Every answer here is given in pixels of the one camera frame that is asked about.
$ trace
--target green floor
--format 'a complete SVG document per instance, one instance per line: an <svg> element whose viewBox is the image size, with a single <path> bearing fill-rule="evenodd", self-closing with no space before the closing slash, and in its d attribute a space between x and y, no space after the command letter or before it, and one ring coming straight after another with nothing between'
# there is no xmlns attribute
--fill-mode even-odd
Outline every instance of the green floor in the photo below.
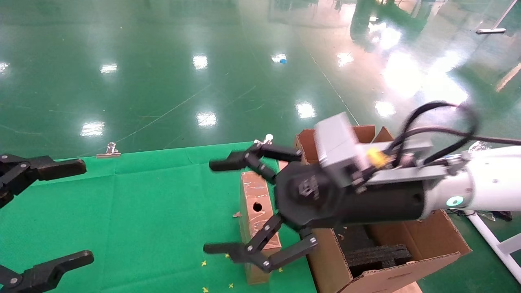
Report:
<svg viewBox="0 0 521 293"><path fill-rule="evenodd" d="M64 158L109 141L129 153L266 133L290 144L341 111L396 133L439 99L475 105L481 134L521 138L521 3L506 34L474 33L509 4L2 0L0 150ZM450 110L420 123L465 127ZM421 280L424 292L519 292L468 221L454 220L475 251ZM521 220L491 227L503 240Z"/></svg>

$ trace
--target open cardboard box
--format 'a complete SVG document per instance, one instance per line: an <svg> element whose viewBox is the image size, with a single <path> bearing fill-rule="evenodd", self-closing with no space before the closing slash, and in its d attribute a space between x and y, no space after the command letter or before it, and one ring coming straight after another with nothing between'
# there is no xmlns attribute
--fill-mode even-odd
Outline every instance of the open cardboard box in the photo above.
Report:
<svg viewBox="0 0 521 293"><path fill-rule="evenodd" d="M376 136L374 125L353 129L361 143L393 140L385 127ZM304 129L295 137L305 164L318 163L314 133L314 129ZM413 261L365 271L353 279L334 231L314 229L319 245L308 259L319 293L392 293L472 251L445 211L436 211L423 221L371 224L367 228L378 245L405 244Z"/></svg>

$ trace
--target black cable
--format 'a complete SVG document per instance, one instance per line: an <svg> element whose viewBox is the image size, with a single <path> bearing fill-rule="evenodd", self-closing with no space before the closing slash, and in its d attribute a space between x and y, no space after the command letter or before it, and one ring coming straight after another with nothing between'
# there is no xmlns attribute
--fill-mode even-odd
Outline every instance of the black cable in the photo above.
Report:
<svg viewBox="0 0 521 293"><path fill-rule="evenodd" d="M441 126L425 126L425 127L416 127L413 128L405 134L401 134L396 137L395 141L398 141L398 143L403 143L403 141L413 135L417 135L424 132L441 132L441 133L448 133L455 136L467 136L466 132L458 131L452 128L447 127L441 127ZM521 140L519 139L512 139L512 138L499 138L499 137L486 137L486 136L471 136L471 140L480 140L480 141L486 141L486 142L492 142L492 143L501 143L501 144L511 144L511 145L521 145Z"/></svg>
<svg viewBox="0 0 521 293"><path fill-rule="evenodd" d="M466 143L468 143L472 139L472 137L478 130L479 123L478 123L477 115L474 113L474 111L470 107L467 107L465 105L454 105L454 104L450 104L450 103L446 103L446 102L431 102L431 103L422 105L419 108L417 108L416 110L414 110L414 112L411 114L411 116L407 119L407 122L405 123L405 126L403 127L401 134L407 133L409 131L409 128L411 127L412 123L414 122L414 120L416 120L416 118L418 118L418 116L420 116L421 114L423 114L429 110L440 108L440 107L456 107L457 109L464 111L464 113L467 115L467 117L469 119L470 129L465 135L463 135L463 138L460 141L427 157L424 160L425 164L428 164L436 159L444 157L444 156L452 153L453 151L456 151L457 149L461 148L462 146L464 146ZM396 153L396 157L395 157L394 161L392 162L393 167L397 167L402 158L403 149L405 147L404 139L401 139L401 140L395 139L389 145L389 147L385 150L385 153L389 155L389 154L391 154L393 149L396 148L397 146L400 146L400 147L398 149L398 152Z"/></svg>

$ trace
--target hole in cardboard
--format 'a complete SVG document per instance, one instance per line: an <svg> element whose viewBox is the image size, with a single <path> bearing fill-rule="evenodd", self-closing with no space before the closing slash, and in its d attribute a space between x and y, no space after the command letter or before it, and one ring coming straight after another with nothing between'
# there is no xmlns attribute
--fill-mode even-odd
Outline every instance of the hole in cardboard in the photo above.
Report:
<svg viewBox="0 0 521 293"><path fill-rule="evenodd" d="M262 205L261 205L260 203L258 203L258 202L255 202L255 203L253 204L253 210L254 210L255 212L260 212L260 211L262 211Z"/></svg>
<svg viewBox="0 0 521 293"><path fill-rule="evenodd" d="M423 199L421 198L421 194L419 194L419 193L413 195L413 198L416 202L423 202Z"/></svg>

